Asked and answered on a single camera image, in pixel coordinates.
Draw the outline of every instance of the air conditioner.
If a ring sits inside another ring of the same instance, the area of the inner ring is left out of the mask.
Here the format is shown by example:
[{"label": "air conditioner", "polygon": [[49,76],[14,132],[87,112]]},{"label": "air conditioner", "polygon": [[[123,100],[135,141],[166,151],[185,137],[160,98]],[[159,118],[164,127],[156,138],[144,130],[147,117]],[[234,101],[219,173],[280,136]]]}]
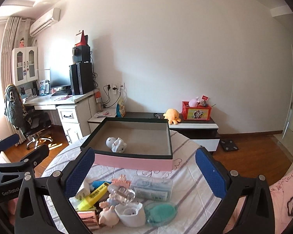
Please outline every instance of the air conditioner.
[{"label": "air conditioner", "polygon": [[47,29],[51,25],[54,25],[59,21],[60,9],[53,8],[44,14],[42,17],[37,19],[30,27],[30,36],[35,37],[38,33]]}]

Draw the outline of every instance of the black speaker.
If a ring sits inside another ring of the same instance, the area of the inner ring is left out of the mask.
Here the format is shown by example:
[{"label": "black speaker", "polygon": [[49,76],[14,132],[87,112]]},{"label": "black speaker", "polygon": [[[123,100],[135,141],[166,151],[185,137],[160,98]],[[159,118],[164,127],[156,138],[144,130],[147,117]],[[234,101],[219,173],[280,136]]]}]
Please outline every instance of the black speaker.
[{"label": "black speaker", "polygon": [[73,48],[73,61],[74,62],[91,62],[90,47],[77,46]]},{"label": "black speaker", "polygon": [[73,95],[80,95],[78,77],[77,77],[77,66],[76,64],[69,66],[69,76],[71,79],[71,92]]}]

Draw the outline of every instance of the rose gold object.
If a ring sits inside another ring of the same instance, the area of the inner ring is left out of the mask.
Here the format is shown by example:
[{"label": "rose gold object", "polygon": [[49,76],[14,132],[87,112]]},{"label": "rose gold object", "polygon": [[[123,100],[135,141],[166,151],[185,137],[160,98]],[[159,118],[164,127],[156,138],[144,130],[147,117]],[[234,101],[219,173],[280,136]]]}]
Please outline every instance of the rose gold object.
[{"label": "rose gold object", "polygon": [[99,225],[99,218],[94,211],[80,211],[78,215],[89,230],[93,231],[101,228]]}]

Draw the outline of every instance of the computer monitor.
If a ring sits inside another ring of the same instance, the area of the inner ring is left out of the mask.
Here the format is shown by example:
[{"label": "computer monitor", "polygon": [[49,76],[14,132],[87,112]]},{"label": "computer monitor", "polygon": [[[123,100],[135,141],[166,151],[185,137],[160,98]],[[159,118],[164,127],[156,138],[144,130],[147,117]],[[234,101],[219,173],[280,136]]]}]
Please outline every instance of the computer monitor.
[{"label": "computer monitor", "polygon": [[70,86],[69,65],[55,64],[50,66],[50,87],[58,88]]}]

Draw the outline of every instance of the pink plush toy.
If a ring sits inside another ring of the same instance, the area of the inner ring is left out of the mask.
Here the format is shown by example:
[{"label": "pink plush toy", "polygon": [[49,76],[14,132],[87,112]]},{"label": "pink plush toy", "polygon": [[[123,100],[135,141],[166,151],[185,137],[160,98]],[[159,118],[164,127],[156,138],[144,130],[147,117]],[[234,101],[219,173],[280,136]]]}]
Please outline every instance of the pink plush toy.
[{"label": "pink plush toy", "polygon": [[119,217],[115,213],[114,206],[111,206],[110,208],[104,208],[103,211],[99,214],[99,224],[105,224],[112,228],[114,225],[118,224],[118,222]]},{"label": "pink plush toy", "polygon": [[195,108],[197,107],[198,103],[199,103],[199,97],[196,97],[189,101],[189,106]]}]

